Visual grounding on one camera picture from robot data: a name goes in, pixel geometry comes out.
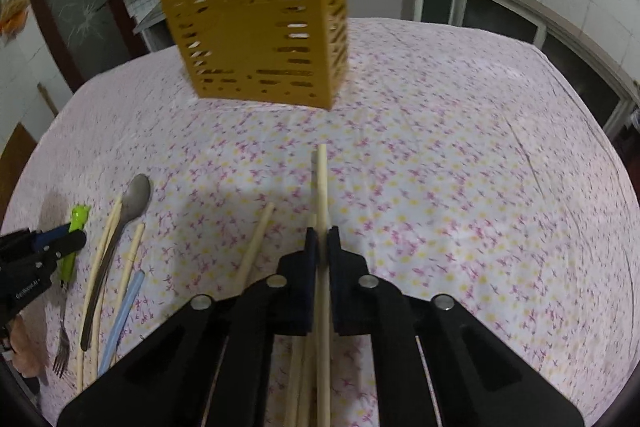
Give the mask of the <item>person's left hand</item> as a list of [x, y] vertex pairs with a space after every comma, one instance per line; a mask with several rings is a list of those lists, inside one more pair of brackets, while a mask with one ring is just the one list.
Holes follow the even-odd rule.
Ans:
[[10, 322], [10, 345], [14, 351], [12, 364], [25, 378], [43, 378], [46, 376], [46, 352], [39, 343], [29, 336], [28, 328], [21, 314]]

